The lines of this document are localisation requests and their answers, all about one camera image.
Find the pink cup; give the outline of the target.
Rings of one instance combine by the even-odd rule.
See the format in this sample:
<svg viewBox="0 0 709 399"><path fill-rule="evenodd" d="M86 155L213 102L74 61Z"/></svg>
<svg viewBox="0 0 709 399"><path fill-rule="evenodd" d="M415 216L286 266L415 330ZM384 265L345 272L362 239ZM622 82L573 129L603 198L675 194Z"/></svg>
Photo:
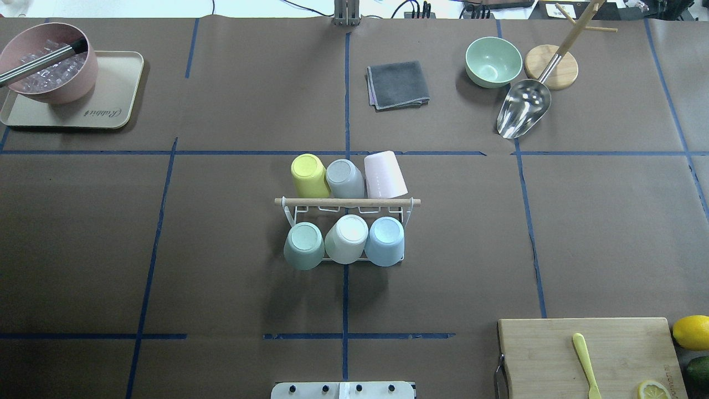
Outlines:
<svg viewBox="0 0 709 399"><path fill-rule="evenodd" d="M393 151L366 156L364 168L369 198L389 199L408 194L408 187Z"/></svg>

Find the mint green cup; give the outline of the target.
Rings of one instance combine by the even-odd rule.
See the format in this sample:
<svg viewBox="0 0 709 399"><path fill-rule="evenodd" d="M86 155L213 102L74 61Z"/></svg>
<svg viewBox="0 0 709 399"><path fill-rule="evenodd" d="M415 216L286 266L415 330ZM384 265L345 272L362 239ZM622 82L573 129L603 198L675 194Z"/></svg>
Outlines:
<svg viewBox="0 0 709 399"><path fill-rule="evenodd" d="M321 263L326 248L321 230L310 222L295 224L284 243L284 258L297 270L311 270Z"/></svg>

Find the grey cup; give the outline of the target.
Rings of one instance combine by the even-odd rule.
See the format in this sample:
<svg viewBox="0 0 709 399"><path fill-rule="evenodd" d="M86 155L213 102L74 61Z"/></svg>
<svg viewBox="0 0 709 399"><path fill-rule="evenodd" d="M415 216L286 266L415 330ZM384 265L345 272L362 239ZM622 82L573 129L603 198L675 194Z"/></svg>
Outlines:
<svg viewBox="0 0 709 399"><path fill-rule="evenodd" d="M326 169L326 181L334 198L365 198L364 175L347 159L337 159Z"/></svg>

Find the white cup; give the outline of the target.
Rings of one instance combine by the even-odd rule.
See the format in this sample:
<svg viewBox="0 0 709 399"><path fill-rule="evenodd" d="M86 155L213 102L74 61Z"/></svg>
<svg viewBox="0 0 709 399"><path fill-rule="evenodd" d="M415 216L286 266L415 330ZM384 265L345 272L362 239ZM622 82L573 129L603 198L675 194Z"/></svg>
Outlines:
<svg viewBox="0 0 709 399"><path fill-rule="evenodd" d="M364 252L368 235L369 227L362 217L344 215L326 234L326 253L336 263L354 263Z"/></svg>

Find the yellow cup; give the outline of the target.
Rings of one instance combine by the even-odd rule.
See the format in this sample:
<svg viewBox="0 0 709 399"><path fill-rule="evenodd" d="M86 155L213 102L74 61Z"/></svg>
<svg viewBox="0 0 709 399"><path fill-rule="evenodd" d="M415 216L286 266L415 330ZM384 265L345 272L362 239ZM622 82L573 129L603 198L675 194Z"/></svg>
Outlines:
<svg viewBox="0 0 709 399"><path fill-rule="evenodd" d="M291 163L290 170L298 197L330 197L331 192L326 180L326 169L319 157L314 154L299 155Z"/></svg>

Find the light blue cup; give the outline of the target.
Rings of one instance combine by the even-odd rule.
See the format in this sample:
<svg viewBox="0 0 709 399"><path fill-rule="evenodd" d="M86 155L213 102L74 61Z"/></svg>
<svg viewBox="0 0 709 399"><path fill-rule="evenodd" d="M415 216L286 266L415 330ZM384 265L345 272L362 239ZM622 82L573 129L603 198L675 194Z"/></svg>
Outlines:
<svg viewBox="0 0 709 399"><path fill-rule="evenodd" d="M377 266L393 266L405 253L403 225L393 217L376 219L369 230L364 248L366 257Z"/></svg>

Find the grey folded cloth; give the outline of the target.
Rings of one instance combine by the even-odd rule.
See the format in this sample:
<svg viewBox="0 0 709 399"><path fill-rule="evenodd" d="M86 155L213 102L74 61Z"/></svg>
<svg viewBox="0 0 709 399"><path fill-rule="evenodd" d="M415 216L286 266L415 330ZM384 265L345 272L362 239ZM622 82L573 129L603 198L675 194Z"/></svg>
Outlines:
<svg viewBox="0 0 709 399"><path fill-rule="evenodd" d="M419 61L367 67L369 105L377 111L421 106L430 93Z"/></svg>

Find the mint green bowl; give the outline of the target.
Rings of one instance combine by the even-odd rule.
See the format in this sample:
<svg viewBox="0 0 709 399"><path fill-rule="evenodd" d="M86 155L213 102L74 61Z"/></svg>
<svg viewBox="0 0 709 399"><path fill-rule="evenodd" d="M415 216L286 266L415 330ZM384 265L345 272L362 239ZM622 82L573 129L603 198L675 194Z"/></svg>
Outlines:
<svg viewBox="0 0 709 399"><path fill-rule="evenodd" d="M483 37L469 44L464 56L465 71L481 88L501 88L519 76L522 55L511 42L499 37Z"/></svg>

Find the metal scoop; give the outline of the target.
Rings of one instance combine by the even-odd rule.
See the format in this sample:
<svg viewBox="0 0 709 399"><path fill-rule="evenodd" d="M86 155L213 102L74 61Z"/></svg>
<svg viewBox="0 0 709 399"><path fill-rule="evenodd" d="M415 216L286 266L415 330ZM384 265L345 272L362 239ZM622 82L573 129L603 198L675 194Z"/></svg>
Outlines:
<svg viewBox="0 0 709 399"><path fill-rule="evenodd" d="M539 78L522 79L511 87L496 119L496 129L501 137L519 138L547 113L552 95L546 80L564 56L565 53L555 53Z"/></svg>

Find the wooden cutting board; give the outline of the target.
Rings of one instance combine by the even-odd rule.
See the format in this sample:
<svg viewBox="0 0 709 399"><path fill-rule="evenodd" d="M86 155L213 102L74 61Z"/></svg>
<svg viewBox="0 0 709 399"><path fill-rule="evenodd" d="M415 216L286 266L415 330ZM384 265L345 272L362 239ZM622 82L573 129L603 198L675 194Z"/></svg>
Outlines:
<svg viewBox="0 0 709 399"><path fill-rule="evenodd" d="M576 333L585 339L602 398L636 398L647 380L673 398L688 396L664 318L502 319L498 329L511 398L587 398Z"/></svg>

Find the beige serving tray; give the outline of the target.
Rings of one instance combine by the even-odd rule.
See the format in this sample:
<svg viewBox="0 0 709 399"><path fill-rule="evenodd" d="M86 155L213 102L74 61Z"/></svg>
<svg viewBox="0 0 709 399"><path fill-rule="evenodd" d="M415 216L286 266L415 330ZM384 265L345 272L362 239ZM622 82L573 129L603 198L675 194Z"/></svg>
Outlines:
<svg viewBox="0 0 709 399"><path fill-rule="evenodd" d="M118 129L129 121L143 73L144 58L132 51L97 51L99 72L82 98L50 105L9 93L2 123L13 128Z"/></svg>

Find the yellow plastic knife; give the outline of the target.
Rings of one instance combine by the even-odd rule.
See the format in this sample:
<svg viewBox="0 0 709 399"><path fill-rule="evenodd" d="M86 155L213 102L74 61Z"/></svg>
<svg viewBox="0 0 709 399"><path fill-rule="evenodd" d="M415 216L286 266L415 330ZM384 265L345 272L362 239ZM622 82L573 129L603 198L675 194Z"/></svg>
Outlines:
<svg viewBox="0 0 709 399"><path fill-rule="evenodd" d="M574 349L578 356L578 361L582 366L583 373L588 383L588 398L602 398L598 383L595 378L595 374L592 366L592 359L590 359L590 354L588 352L587 341L585 336L581 333L574 333L572 335L572 343Z"/></svg>

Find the pink bowl with ice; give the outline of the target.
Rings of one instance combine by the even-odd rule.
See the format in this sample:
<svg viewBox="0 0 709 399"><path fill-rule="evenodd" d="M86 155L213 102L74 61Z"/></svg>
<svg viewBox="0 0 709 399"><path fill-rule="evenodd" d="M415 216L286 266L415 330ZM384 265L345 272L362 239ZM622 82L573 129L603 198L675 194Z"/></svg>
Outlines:
<svg viewBox="0 0 709 399"><path fill-rule="evenodd" d="M86 34L66 23L43 23L19 33L2 50L2 74L59 51L61 58L8 83L10 91L46 104L66 104L90 93L98 78L98 57Z"/></svg>

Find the metal tongs in bowl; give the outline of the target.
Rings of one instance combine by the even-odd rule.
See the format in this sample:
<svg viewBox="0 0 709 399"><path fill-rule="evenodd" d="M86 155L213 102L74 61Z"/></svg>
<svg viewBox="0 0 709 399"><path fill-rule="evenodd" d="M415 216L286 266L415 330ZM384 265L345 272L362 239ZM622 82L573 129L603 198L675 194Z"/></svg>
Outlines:
<svg viewBox="0 0 709 399"><path fill-rule="evenodd" d="M16 83L21 79L26 78L26 76L37 73L40 70L48 68L56 63L60 63L63 60L67 60L75 55L86 53L89 48L89 42L86 38L77 39L73 43L65 45L56 51L50 52L49 54L38 57L35 60L28 61L20 66L16 66L12 70L5 71L1 75L1 88L5 86L10 86L10 84Z"/></svg>

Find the lemon slice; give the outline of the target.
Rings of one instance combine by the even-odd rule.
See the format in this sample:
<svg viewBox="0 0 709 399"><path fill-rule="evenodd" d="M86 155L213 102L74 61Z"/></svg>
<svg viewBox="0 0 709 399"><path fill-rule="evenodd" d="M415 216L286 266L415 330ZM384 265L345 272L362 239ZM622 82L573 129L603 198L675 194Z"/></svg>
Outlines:
<svg viewBox="0 0 709 399"><path fill-rule="evenodd" d="M638 384L636 397L638 399L671 399L672 394L659 381L646 380Z"/></svg>

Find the yellow lemon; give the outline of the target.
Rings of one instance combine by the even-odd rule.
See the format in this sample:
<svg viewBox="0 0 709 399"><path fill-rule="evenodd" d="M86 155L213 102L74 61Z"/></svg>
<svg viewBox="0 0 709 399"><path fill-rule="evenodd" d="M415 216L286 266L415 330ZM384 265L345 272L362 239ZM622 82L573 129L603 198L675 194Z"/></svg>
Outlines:
<svg viewBox="0 0 709 399"><path fill-rule="evenodd" d="M708 316L684 316L672 326L676 343L686 350L708 350Z"/></svg>

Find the green lime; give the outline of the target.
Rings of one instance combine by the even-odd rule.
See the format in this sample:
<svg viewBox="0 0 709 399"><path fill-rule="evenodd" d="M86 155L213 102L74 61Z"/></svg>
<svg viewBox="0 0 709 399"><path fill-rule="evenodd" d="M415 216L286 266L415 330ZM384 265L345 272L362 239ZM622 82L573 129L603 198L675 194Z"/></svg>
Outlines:
<svg viewBox="0 0 709 399"><path fill-rule="evenodd" d="M690 386L701 392L708 391L708 356L691 359L685 369Z"/></svg>

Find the aluminium frame post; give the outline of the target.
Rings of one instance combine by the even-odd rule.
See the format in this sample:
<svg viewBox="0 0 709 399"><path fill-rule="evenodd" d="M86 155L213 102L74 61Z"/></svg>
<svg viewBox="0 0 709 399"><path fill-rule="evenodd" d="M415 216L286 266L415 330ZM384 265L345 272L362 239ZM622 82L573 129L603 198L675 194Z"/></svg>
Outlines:
<svg viewBox="0 0 709 399"><path fill-rule="evenodd" d="M336 26L358 26L361 22L359 10L359 0L334 0L333 2L333 25Z"/></svg>

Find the white pillar mount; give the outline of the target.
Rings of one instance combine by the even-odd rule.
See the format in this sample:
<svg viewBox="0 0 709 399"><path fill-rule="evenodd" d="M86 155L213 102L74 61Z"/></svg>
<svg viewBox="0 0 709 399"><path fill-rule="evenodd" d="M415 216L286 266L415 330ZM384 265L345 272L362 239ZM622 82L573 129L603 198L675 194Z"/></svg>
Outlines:
<svg viewBox="0 0 709 399"><path fill-rule="evenodd" d="M415 383L408 381L281 382L271 398L416 398Z"/></svg>

